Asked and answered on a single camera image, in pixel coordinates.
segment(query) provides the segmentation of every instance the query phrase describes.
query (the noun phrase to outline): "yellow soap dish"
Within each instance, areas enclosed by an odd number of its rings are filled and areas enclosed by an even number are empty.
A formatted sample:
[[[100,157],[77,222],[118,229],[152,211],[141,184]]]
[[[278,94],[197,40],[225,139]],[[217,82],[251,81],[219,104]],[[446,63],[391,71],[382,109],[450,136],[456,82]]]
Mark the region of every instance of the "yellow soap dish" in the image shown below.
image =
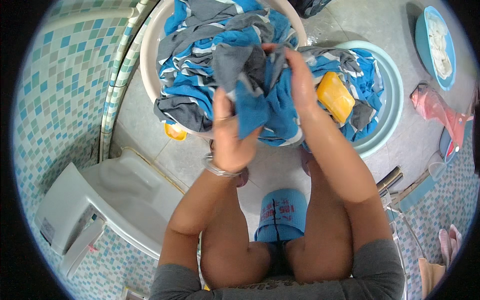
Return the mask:
[[[187,133],[177,125],[164,123],[164,129],[165,134],[175,141],[183,141],[187,137]]]

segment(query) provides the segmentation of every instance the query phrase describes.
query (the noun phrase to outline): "soap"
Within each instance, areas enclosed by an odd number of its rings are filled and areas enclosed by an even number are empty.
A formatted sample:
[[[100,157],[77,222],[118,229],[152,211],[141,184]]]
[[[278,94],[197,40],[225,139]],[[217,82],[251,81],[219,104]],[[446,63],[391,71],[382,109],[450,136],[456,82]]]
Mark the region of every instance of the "soap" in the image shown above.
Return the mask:
[[[317,88],[318,101],[339,123],[345,123],[355,105],[355,99],[335,72],[327,72]]]

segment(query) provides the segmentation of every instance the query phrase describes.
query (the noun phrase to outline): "mosaic tile wall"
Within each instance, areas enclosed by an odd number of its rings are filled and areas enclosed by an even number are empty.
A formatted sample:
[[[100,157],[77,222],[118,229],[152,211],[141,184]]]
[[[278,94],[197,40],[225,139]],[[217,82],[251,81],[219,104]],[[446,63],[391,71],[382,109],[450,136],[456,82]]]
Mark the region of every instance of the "mosaic tile wall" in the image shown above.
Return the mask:
[[[46,22],[77,12],[135,7],[138,0],[65,0]],[[114,55],[126,18],[91,20],[38,35],[25,57],[14,107],[15,175],[35,240],[61,283],[76,299],[115,299],[127,285],[150,286],[156,261],[109,228],[72,280],[58,272],[61,257],[50,250],[33,223],[38,204],[73,161],[97,163],[103,104]]]
[[[473,173],[471,126],[463,145],[448,165],[444,176],[433,188],[405,212],[420,244],[431,264],[444,264],[438,240],[438,231],[455,224],[464,236],[467,233],[477,206],[480,180]],[[398,237],[408,279],[409,299],[421,299],[421,277],[418,258],[422,257],[405,222],[396,219]]]

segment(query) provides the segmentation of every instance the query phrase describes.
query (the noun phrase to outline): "leg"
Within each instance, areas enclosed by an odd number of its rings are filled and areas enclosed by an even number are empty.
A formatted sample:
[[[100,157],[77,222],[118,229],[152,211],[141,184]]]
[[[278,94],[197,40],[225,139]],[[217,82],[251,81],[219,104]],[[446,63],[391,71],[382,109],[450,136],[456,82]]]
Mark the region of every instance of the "leg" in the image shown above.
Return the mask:
[[[249,242],[235,181],[216,216],[202,233],[200,268],[210,288],[260,282],[270,266],[266,243]]]
[[[353,263],[347,212],[317,162],[310,160],[307,167],[312,177],[312,195],[305,235],[286,244],[287,259],[299,282],[347,278]]]

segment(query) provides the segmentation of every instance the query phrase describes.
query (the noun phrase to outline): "pink plastic bag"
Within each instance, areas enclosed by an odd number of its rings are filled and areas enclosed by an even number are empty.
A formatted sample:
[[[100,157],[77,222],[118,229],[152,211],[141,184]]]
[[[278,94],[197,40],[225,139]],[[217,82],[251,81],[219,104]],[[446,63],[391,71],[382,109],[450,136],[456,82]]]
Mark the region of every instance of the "pink plastic bag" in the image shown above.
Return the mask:
[[[428,83],[420,83],[410,95],[413,107],[425,120],[437,119],[450,134],[454,148],[462,147],[465,122],[473,117],[456,112]]]

